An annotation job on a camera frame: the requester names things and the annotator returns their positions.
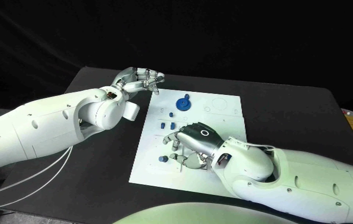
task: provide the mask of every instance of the table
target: table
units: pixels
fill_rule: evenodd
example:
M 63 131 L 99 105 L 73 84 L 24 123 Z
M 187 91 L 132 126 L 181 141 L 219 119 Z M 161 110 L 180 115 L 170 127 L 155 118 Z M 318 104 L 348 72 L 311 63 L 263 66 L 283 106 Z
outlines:
M 109 85 L 119 71 L 85 67 L 66 92 Z M 164 89 L 239 95 L 247 142 L 307 151 L 353 164 L 351 129 L 327 89 L 165 75 Z M 80 223 L 112 223 L 134 212 L 178 202 L 236 205 L 312 223 L 252 202 L 128 183 L 151 93 L 132 98 L 139 105 L 134 122 L 121 119 L 109 131 L 75 145 L 67 164 L 50 184 L 27 199 L 4 207 Z M 18 162 L 4 186 L 39 172 L 60 156 Z M 0 205 L 33 192 L 60 163 L 34 179 L 1 192 Z

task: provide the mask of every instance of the black background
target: black background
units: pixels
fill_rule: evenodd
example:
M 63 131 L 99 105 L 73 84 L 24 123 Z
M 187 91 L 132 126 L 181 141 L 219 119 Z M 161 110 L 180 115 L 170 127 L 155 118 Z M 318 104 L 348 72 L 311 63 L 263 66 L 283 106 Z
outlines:
M 0 107 L 62 94 L 83 66 L 135 66 L 324 87 L 353 108 L 348 2 L 1 0 Z

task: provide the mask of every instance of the blue object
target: blue object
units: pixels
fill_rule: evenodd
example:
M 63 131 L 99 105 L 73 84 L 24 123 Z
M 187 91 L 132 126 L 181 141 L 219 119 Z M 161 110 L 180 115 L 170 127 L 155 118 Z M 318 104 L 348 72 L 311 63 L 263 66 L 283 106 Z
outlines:
M 165 163 L 167 162 L 167 156 L 160 156 L 158 157 L 158 161 L 162 162 L 162 163 Z
M 188 96 L 188 94 L 186 94 L 184 98 L 180 98 L 175 102 L 175 108 L 180 111 L 187 111 L 191 107 L 191 103 L 190 103 L 188 98 L 190 98 L 190 96 Z

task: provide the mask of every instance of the white robotic arm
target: white robotic arm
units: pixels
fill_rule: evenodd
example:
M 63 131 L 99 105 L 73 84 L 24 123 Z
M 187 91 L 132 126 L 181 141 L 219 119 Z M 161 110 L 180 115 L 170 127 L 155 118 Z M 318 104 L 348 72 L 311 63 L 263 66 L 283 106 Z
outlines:
M 353 222 L 353 166 L 320 155 L 255 145 L 229 137 L 201 123 L 164 137 L 194 151 L 171 154 L 186 167 L 210 164 L 232 195 L 278 211 L 325 223 Z
M 134 121 L 128 100 L 141 90 L 158 94 L 164 74 L 145 68 L 121 71 L 111 86 L 33 101 L 0 117 L 0 167 L 50 155 L 109 130 L 121 117 Z

